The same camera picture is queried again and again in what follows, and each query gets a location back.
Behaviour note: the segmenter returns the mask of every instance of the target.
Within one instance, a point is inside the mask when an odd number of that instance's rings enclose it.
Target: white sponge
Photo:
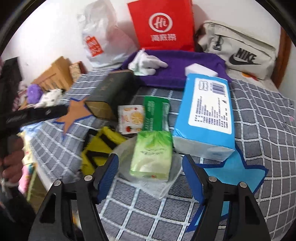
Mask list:
[[[215,72],[211,69],[208,69],[200,64],[192,64],[192,65],[189,65],[185,68],[185,75],[186,76],[191,73],[192,74],[204,74],[207,76],[214,76],[214,77],[218,76],[217,72]]]

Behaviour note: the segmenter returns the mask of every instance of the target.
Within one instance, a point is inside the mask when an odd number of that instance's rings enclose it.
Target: white wall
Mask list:
[[[292,44],[289,62],[283,82],[279,88],[280,93],[292,100],[296,100],[296,47]]]
[[[111,0],[119,27],[137,41],[126,4],[131,1]],[[76,20],[81,9],[91,2],[94,0],[47,0],[18,29],[2,58],[19,56],[22,75],[27,83],[38,77],[59,56],[72,62],[82,61],[91,69]],[[196,28],[204,20],[219,20],[252,31],[278,48],[280,26],[255,0],[193,0],[193,3]]]

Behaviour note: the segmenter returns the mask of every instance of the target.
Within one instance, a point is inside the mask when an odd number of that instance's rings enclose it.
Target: gray checkered bedsheet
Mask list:
[[[110,70],[82,75],[63,96],[83,99]],[[255,198],[266,219],[271,238],[283,235],[296,218],[296,125],[295,103],[282,95],[243,81],[230,84],[235,122],[235,140],[248,165],[260,164],[269,169],[264,184]],[[153,95],[170,100],[168,117],[170,130],[178,116],[183,93],[165,89],[141,88],[132,104],[142,104],[145,96]],[[46,121],[32,139],[32,151],[51,180],[71,182],[78,178],[80,150],[88,128],[99,129],[109,124],[94,117],[74,123],[62,141],[62,125]],[[194,157],[197,163],[216,163]],[[111,240],[190,240],[193,232],[184,233],[199,204],[194,200],[184,173],[169,194],[157,200],[132,186],[118,174],[98,212]],[[220,223],[216,240],[222,240],[226,220]]]

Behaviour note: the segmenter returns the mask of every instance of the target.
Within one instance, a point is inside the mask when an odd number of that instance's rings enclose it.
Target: orange logo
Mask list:
[[[95,36],[93,36],[93,37],[87,36],[86,37],[86,44],[87,44],[89,51],[91,52],[91,55],[93,57],[104,52]]]

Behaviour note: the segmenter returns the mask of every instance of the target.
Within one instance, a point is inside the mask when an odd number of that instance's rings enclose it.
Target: red paper bag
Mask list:
[[[141,48],[194,51],[192,0],[128,3]]]

